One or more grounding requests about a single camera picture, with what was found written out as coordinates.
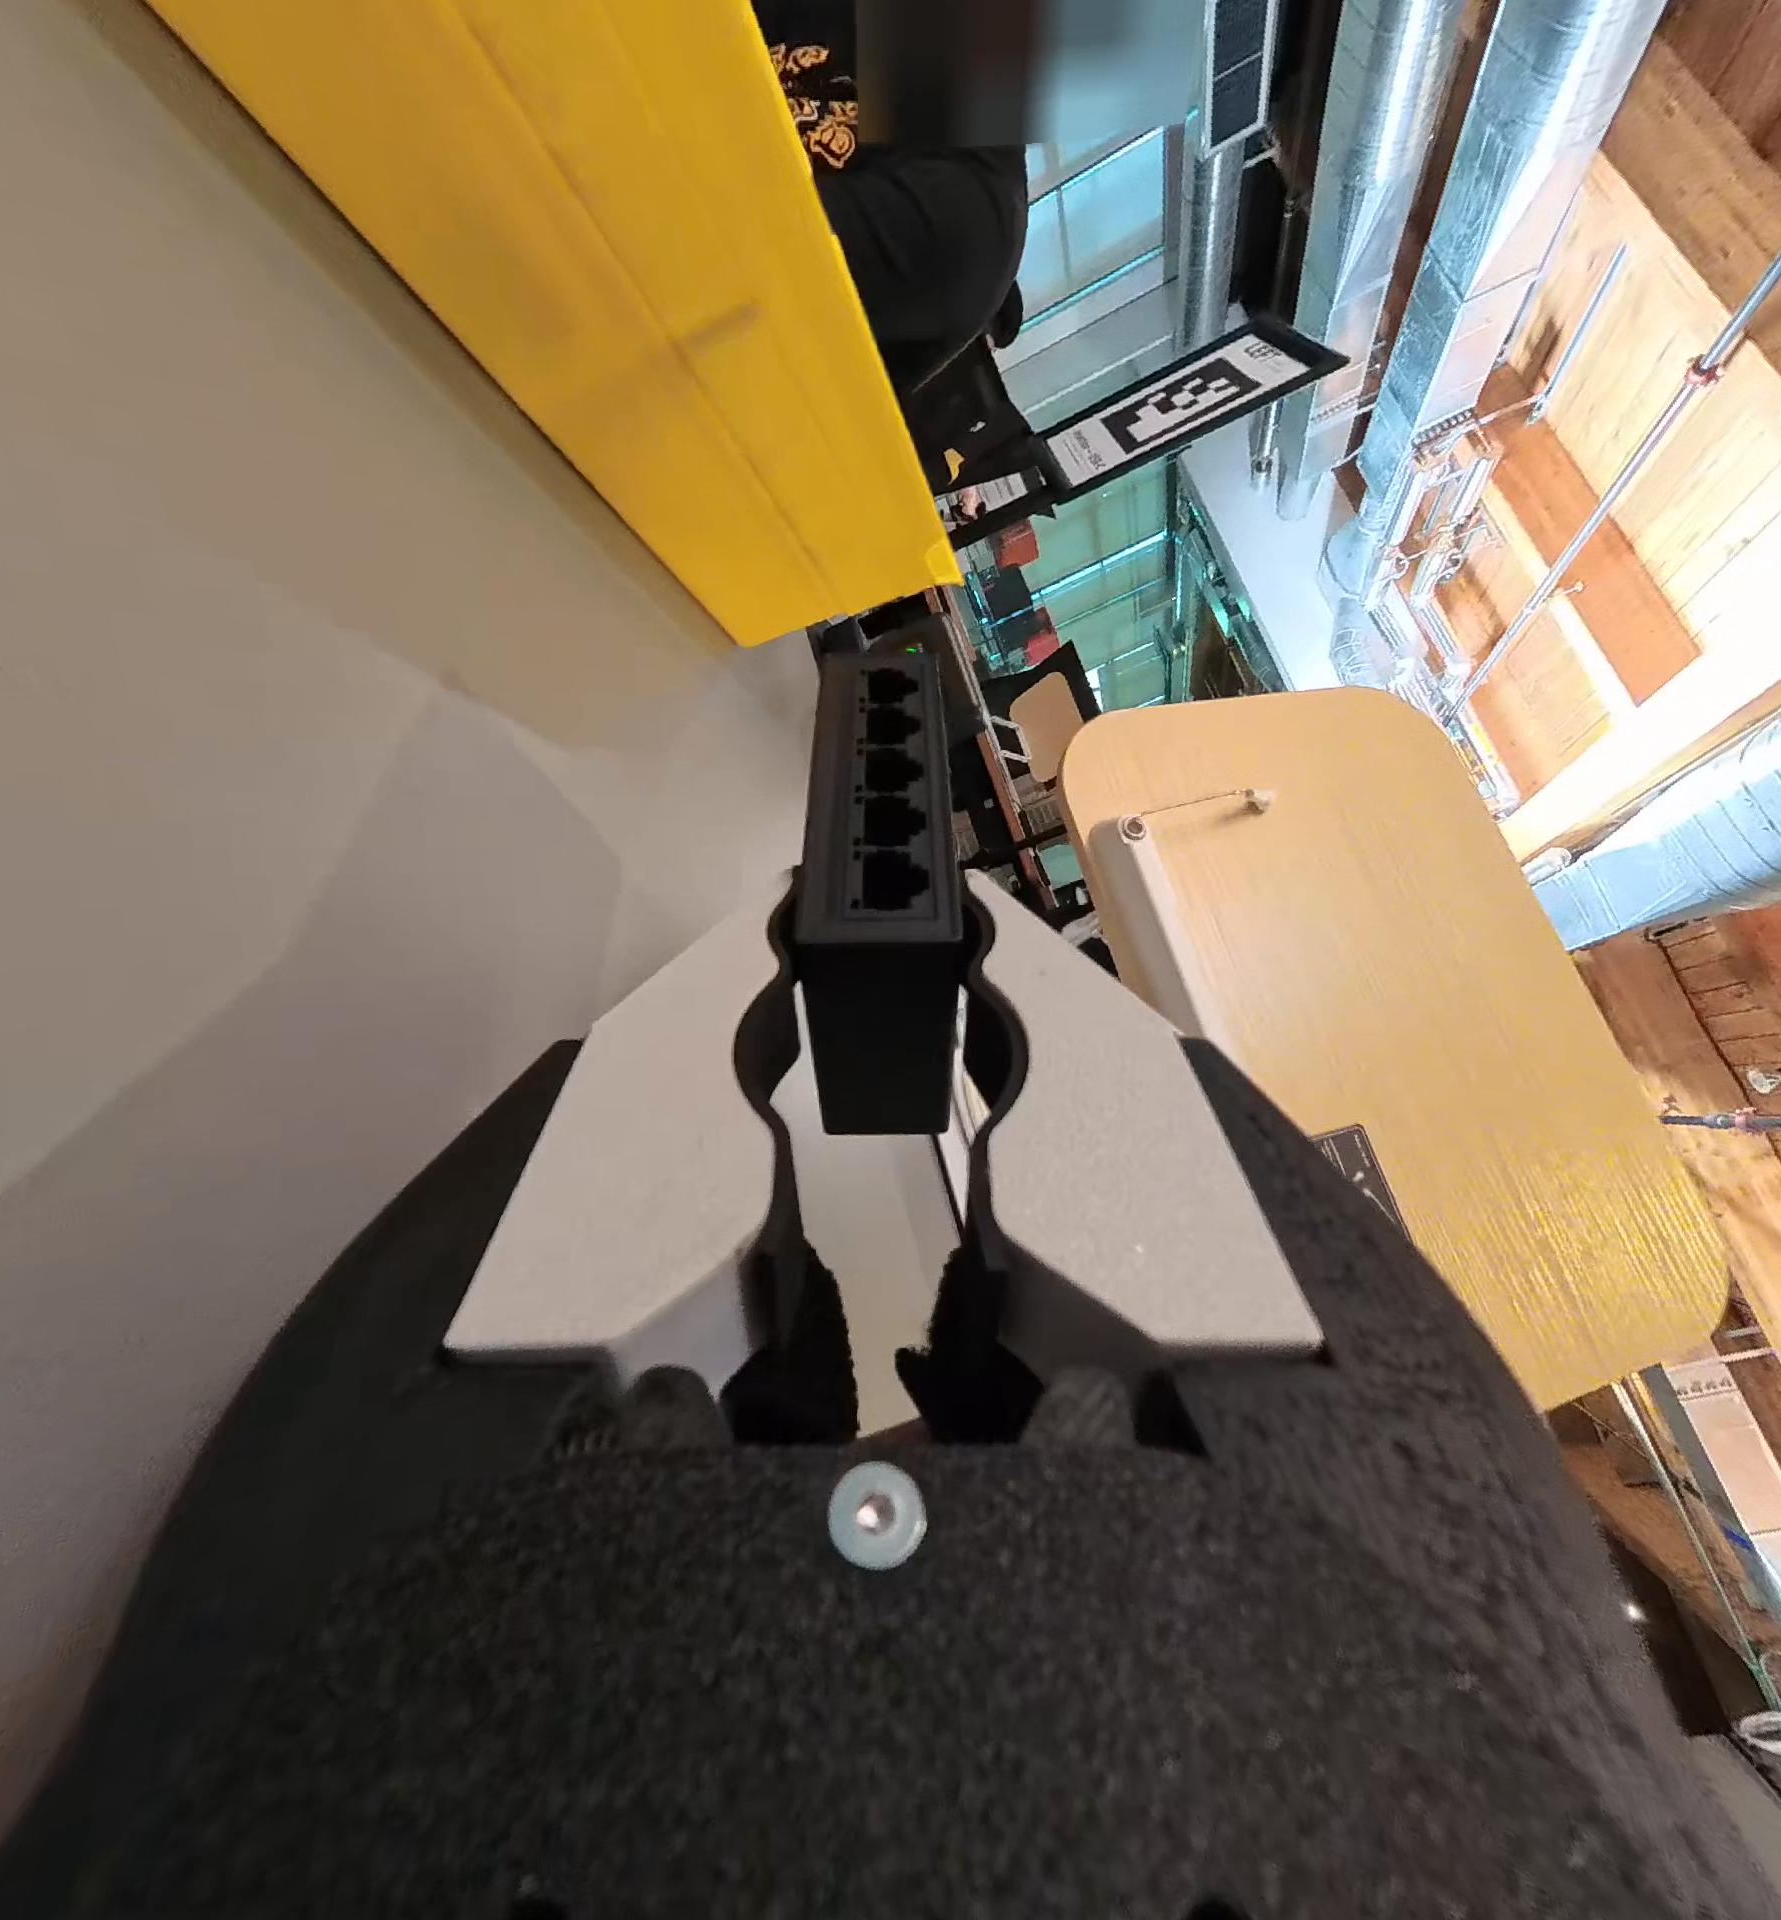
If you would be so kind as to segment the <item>black network switch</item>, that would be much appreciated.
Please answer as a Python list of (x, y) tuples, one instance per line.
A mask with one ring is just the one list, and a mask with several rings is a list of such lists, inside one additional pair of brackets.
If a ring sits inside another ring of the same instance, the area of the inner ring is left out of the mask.
[(822, 661), (788, 945), (827, 1137), (945, 1137), (970, 924), (932, 653)]

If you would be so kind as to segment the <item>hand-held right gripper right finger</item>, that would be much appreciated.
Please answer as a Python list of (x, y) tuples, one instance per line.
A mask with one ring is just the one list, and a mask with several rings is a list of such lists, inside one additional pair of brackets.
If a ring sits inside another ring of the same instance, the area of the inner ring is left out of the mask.
[(1065, 1376), (1139, 1405), (1196, 1366), (1305, 1366), (1325, 1329), (1179, 1025), (997, 881), (966, 881), (966, 1244), (900, 1383), (940, 1446), (1009, 1446)]

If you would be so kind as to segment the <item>yellow plastic bin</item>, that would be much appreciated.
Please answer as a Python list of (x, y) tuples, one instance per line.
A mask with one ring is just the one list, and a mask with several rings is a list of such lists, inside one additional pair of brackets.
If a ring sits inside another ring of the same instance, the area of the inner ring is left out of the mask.
[(752, 6), (151, 8), (732, 641), (959, 587)]

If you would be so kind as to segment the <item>black white marker sign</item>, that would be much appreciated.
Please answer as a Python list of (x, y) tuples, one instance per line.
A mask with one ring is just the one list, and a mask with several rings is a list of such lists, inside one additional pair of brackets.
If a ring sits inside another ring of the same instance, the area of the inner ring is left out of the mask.
[(1260, 316), (1175, 366), (1102, 395), (1097, 406), (1043, 436), (1049, 504), (1082, 504), (1129, 469), (1142, 469), (1236, 417), (1250, 417), (1325, 375), (1349, 370), (1349, 357), (1300, 334), (1294, 325)]

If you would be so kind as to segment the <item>silver ventilation duct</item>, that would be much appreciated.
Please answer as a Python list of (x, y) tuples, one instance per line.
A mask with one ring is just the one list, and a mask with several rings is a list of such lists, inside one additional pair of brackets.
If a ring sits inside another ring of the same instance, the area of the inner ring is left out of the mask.
[(1505, 0), (1478, 62), (1426, 257), (1355, 445), (1360, 509), (1329, 546), (1340, 580), (1329, 662), (1388, 687), (1376, 631), (1388, 548), (1411, 524), (1417, 453), (1471, 414), (1552, 262), (1608, 119), (1647, 59), (1662, 0)]

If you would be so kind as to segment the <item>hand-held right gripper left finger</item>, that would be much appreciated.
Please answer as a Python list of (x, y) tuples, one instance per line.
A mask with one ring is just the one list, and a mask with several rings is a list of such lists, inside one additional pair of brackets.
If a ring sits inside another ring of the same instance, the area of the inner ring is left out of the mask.
[(686, 1369), (744, 1438), (853, 1438), (853, 1348), (774, 1090), (800, 1057), (793, 886), (705, 932), (576, 1045), (448, 1322), (462, 1366)]

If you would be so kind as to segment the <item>light wooden board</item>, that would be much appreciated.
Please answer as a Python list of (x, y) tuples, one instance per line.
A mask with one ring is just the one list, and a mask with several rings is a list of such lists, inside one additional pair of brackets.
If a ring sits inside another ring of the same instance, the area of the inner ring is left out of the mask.
[(1058, 764), (1117, 973), (1404, 1236), (1536, 1405), (1692, 1361), (1730, 1255), (1450, 735), (1367, 687), (1139, 707)]

